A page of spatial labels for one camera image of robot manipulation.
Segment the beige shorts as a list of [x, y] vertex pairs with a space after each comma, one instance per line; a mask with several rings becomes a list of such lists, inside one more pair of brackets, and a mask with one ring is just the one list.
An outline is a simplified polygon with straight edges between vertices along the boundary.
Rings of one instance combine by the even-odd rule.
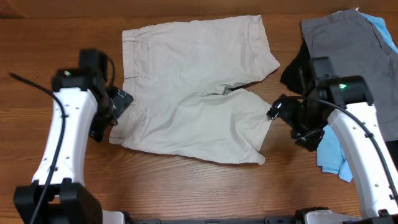
[[270, 104], [245, 86], [279, 68], [261, 16], [125, 30], [123, 90], [133, 102], [109, 141], [220, 164], [263, 164]]

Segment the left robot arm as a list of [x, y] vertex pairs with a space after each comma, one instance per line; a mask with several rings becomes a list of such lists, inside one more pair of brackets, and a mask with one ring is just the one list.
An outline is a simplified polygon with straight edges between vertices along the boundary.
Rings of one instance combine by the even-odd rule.
[[103, 140], [108, 126], [133, 102], [115, 87], [113, 61], [102, 51], [80, 51], [78, 68], [56, 71], [51, 89], [12, 78], [42, 90], [53, 99], [52, 122], [40, 165], [28, 186], [18, 186], [14, 205], [24, 223], [132, 223], [127, 212], [102, 209], [86, 189], [84, 163], [89, 138]]

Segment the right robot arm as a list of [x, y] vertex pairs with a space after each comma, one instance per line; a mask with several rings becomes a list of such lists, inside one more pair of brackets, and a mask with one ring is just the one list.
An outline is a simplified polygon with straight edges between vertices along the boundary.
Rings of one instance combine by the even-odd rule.
[[267, 116], [280, 118], [293, 139], [314, 142], [329, 125], [343, 148], [358, 192], [359, 218], [325, 207], [297, 210], [292, 223], [397, 223], [397, 169], [382, 138], [373, 96], [361, 76], [338, 77], [329, 58], [309, 60], [308, 96], [280, 95]]

